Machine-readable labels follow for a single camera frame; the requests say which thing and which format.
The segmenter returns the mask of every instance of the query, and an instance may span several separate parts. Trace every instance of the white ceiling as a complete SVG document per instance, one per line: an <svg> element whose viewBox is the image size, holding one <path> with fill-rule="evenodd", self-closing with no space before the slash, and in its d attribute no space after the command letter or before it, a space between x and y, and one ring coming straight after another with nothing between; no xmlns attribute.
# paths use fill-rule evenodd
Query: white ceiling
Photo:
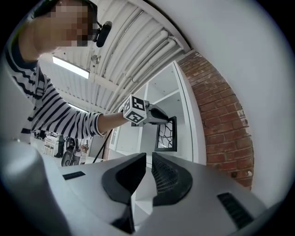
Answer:
<svg viewBox="0 0 295 236"><path fill-rule="evenodd" d="M152 42L157 39L162 30L172 33L167 29L171 25L162 25L151 15L143 11L138 6L126 0L93 0L98 6L98 21L103 24L105 21L112 21L112 30L105 42L104 47L98 48L95 43L88 47L67 47L63 51L54 55L67 60L90 71L89 79L85 79L67 69L53 64L52 55L43 55L40 59L40 66L44 74L51 78L53 84L63 96L63 98L84 110L95 112L106 112L106 108L111 112L117 107L126 96L134 93L153 74L163 68L167 63L185 53L178 44L165 53L154 65L143 73L131 88L124 93L124 96L117 100L118 95L124 92L126 84L121 84L122 89L113 98L112 104L107 105L114 92L120 85L128 69L134 64L136 59L142 55ZM148 12L154 12L150 6ZM163 16L156 12L156 18ZM149 59L154 57L164 46L167 40L159 44L140 64L142 68ZM101 57L99 64L91 61L91 56Z"/></svg>

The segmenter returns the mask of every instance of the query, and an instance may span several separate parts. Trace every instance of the picture frame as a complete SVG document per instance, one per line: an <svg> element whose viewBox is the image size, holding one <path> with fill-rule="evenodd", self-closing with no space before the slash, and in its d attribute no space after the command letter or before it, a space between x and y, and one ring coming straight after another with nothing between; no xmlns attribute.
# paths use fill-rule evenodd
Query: picture frame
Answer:
<svg viewBox="0 0 295 236"><path fill-rule="evenodd" d="M177 152L177 118L176 116L169 118L168 123L158 125L157 134L156 134L155 151L156 152Z"/></svg>

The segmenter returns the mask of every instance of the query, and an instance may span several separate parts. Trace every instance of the person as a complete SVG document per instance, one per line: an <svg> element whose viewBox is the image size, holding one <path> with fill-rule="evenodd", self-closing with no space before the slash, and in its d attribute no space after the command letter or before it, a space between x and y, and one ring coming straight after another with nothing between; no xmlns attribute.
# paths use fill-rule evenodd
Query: person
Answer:
<svg viewBox="0 0 295 236"><path fill-rule="evenodd" d="M94 33L96 14L88 0L47 0L48 10L36 11L20 27L4 50L4 67L34 107L22 129L20 141L30 142L34 130L47 130L84 139L128 122L123 113L99 114L72 108L60 96L39 66L44 53L62 47L85 46Z"/></svg>

